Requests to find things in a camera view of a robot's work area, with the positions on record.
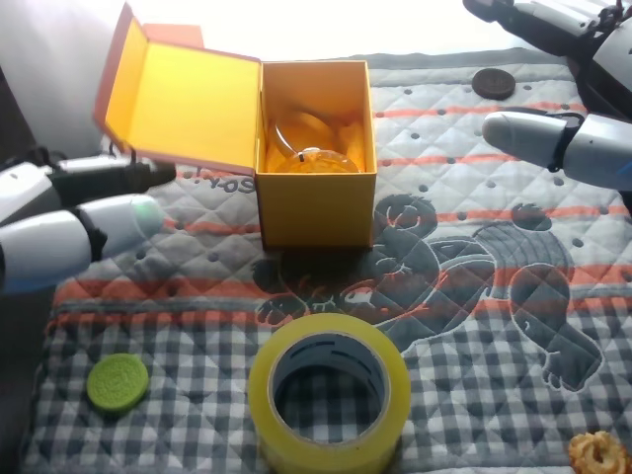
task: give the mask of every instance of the black disc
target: black disc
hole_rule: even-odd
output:
[[[502,69],[481,69],[472,79],[472,89],[484,99],[502,101],[514,93],[515,79]]]

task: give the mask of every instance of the box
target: box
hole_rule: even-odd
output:
[[[377,167],[366,63],[261,62],[164,33],[123,7],[95,107],[118,148],[254,176],[266,248],[369,247]],[[354,129],[346,145],[361,172],[275,173],[269,128],[288,104]]]

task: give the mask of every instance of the quilted mat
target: quilted mat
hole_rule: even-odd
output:
[[[500,106],[584,113],[562,62],[509,50],[368,58],[379,172],[372,251],[265,254],[251,178],[182,168],[151,191],[168,218],[142,248],[61,285],[24,474],[265,473],[248,370],[275,328],[344,312],[388,335],[413,397],[393,472],[571,473],[573,435],[632,448],[632,221],[616,192],[551,174],[481,137]],[[514,95],[472,92],[482,66]],[[87,400],[102,357],[139,355],[144,399]],[[370,424],[352,379],[316,371],[283,416],[337,441]]]

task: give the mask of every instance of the green round cookie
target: green round cookie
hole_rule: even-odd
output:
[[[136,405],[147,390],[149,374],[139,357],[112,354],[99,361],[88,375],[88,398],[100,410],[124,412]]]

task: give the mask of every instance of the dark floor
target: dark floor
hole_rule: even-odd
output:
[[[0,163],[34,144],[0,70]],[[52,289],[0,297],[0,472],[17,470]]]

